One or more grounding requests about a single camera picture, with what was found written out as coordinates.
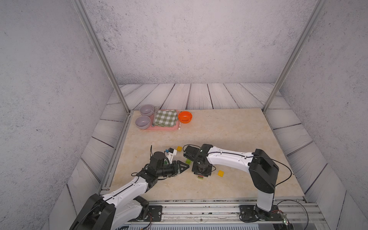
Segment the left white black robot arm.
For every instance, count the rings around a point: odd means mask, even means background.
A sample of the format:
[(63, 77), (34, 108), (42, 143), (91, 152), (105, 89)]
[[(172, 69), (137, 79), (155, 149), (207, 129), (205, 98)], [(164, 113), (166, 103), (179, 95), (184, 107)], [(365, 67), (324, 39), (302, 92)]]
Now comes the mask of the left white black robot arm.
[(131, 182), (103, 196), (91, 195), (70, 229), (114, 230), (130, 220), (145, 219), (149, 201), (141, 195), (155, 186), (160, 177), (175, 177), (189, 167), (181, 161), (170, 160), (163, 152), (155, 152)]

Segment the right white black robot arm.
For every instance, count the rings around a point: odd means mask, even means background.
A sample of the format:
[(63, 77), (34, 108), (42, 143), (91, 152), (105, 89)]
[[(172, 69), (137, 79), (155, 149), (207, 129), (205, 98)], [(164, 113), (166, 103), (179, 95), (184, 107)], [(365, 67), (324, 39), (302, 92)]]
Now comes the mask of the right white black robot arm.
[(203, 144), (201, 147), (185, 145), (184, 157), (193, 162), (192, 172), (204, 177), (211, 176), (215, 165), (249, 173), (258, 190), (255, 209), (266, 214), (271, 213), (279, 167), (263, 150), (236, 152), (210, 144)]

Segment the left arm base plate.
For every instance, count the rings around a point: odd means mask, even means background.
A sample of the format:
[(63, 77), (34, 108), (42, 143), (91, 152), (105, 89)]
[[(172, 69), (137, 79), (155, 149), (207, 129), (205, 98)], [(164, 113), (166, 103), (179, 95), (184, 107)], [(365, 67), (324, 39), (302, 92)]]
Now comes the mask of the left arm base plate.
[(138, 222), (160, 222), (162, 221), (163, 206), (149, 205), (142, 208), (141, 213), (135, 219)]

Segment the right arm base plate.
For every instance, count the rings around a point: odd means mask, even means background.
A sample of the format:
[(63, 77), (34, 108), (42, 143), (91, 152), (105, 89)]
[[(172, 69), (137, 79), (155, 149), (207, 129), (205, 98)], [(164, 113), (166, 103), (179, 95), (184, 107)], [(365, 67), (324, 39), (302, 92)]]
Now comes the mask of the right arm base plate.
[(278, 206), (273, 205), (270, 211), (257, 208), (256, 205), (240, 205), (240, 220), (246, 223), (257, 221), (283, 221)]

